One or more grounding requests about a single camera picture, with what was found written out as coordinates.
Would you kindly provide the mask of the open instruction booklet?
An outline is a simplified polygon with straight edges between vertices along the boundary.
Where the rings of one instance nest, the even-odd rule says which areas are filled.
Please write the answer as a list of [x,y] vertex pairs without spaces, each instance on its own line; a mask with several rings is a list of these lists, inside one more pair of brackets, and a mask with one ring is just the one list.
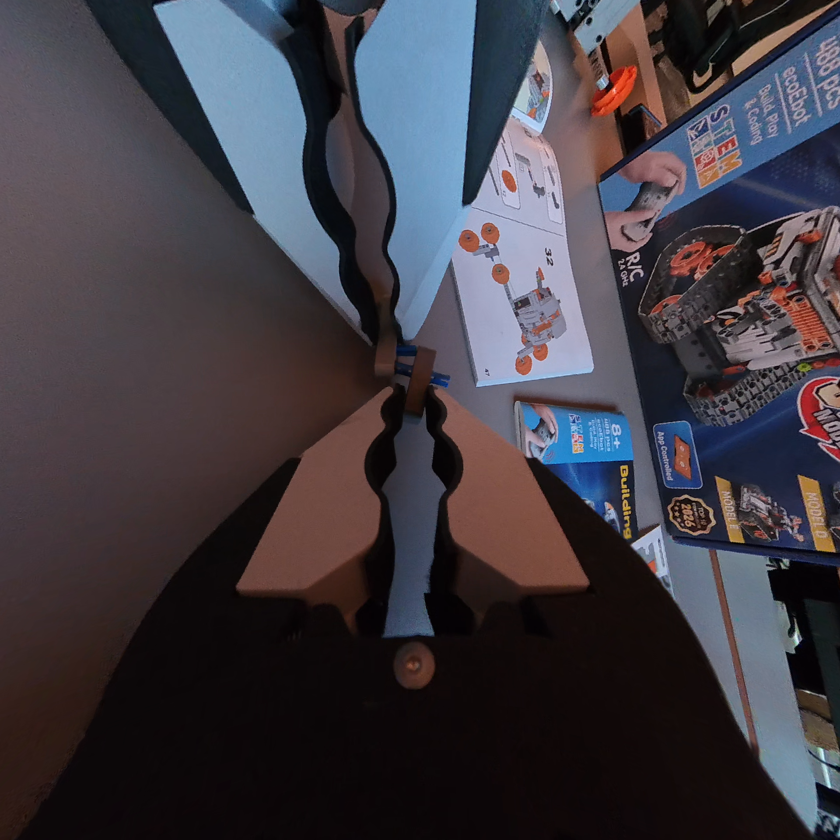
[[542,135],[552,97],[538,41],[451,258],[477,385],[593,370],[560,168]]

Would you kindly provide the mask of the grey desk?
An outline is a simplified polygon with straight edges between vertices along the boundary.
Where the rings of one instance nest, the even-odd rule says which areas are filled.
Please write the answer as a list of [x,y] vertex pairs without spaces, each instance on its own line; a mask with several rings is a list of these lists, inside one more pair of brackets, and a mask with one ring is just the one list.
[[81,2],[2,2],[2,836],[811,838],[641,559],[400,643],[237,595],[371,351]]

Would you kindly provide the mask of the blue robot kit manual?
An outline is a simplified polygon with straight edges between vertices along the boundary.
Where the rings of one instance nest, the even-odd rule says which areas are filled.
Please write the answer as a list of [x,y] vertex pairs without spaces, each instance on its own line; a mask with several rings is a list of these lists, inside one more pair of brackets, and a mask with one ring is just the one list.
[[517,401],[518,443],[626,541],[637,539],[634,450],[620,413]]

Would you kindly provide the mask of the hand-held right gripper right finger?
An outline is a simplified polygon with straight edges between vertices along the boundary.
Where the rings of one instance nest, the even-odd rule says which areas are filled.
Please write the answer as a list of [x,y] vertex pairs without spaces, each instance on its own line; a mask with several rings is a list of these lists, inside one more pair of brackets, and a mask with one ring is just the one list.
[[441,390],[425,396],[444,491],[425,604],[434,634],[470,635],[498,603],[577,595],[589,580],[521,450]]

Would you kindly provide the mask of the dark grey technic beam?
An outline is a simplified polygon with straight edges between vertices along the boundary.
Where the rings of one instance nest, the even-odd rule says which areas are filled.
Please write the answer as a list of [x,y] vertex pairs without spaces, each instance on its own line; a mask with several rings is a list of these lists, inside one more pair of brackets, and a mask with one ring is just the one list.
[[395,288],[380,295],[375,301],[377,341],[374,352],[374,376],[390,380],[396,365],[396,349],[403,342],[403,330],[395,315]]

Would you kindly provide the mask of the grey orange toy robot model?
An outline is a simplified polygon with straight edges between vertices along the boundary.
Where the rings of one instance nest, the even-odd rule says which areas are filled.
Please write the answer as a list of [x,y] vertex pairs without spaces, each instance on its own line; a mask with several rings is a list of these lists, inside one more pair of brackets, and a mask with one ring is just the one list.
[[635,66],[609,70],[602,55],[606,38],[637,5],[635,1],[550,1],[549,9],[563,20],[577,40],[593,71],[595,95],[591,115],[604,117],[617,111],[634,89]]

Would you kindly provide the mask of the light grey technic beam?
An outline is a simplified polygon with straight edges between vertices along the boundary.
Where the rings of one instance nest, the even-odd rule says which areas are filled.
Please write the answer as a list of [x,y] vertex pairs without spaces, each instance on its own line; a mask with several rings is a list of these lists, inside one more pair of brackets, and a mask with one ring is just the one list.
[[436,351],[422,345],[405,345],[395,364],[395,373],[407,378],[405,414],[420,419],[424,414],[425,398],[434,377]]

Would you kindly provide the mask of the blue robot kit box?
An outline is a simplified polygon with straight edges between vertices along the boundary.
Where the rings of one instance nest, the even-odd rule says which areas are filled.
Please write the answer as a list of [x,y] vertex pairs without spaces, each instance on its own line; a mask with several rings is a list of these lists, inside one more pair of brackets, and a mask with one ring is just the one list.
[[838,566],[838,2],[600,179],[666,528]]

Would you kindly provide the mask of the orange white booklet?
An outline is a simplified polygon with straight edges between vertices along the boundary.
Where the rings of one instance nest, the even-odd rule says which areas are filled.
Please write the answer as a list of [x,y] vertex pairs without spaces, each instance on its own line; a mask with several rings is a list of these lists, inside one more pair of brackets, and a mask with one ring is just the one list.
[[646,528],[631,542],[631,547],[642,558],[643,562],[646,563],[646,566],[652,571],[659,583],[676,600],[676,591],[666,552],[665,536],[662,525],[659,523]]

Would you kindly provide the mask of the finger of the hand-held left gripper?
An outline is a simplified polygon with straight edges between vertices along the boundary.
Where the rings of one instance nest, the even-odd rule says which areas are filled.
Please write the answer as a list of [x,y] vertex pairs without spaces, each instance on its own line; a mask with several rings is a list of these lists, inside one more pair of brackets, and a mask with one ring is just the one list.
[[256,222],[360,335],[382,304],[357,254],[354,148],[324,2],[181,1],[154,13]]
[[475,1],[385,2],[354,58],[360,113],[395,190],[396,320],[422,328],[469,210],[463,204]]

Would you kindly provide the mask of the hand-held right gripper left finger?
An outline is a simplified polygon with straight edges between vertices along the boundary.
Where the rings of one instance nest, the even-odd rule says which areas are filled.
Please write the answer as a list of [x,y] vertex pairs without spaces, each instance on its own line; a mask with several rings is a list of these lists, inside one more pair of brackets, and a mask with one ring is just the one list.
[[402,423],[403,389],[387,386],[293,460],[239,595],[335,606],[352,630],[383,634],[395,565],[383,486]]

